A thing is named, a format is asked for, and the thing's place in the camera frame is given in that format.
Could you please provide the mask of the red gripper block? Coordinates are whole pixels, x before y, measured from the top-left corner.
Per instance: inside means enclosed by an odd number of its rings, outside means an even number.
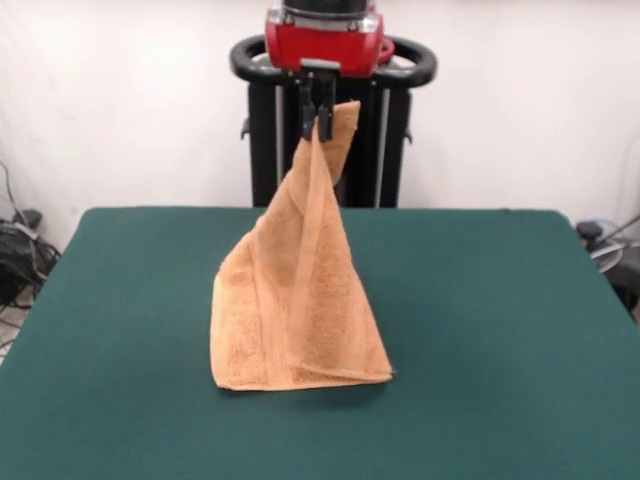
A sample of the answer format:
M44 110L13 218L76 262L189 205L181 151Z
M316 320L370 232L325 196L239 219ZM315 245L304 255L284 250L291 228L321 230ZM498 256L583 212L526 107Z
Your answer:
M335 69L342 76L369 76L383 52L384 21L375 4L275 4L267 10L265 46L271 63L285 71ZM320 141L333 138L336 76L318 76ZM316 107L313 77L299 85L301 136L312 137Z

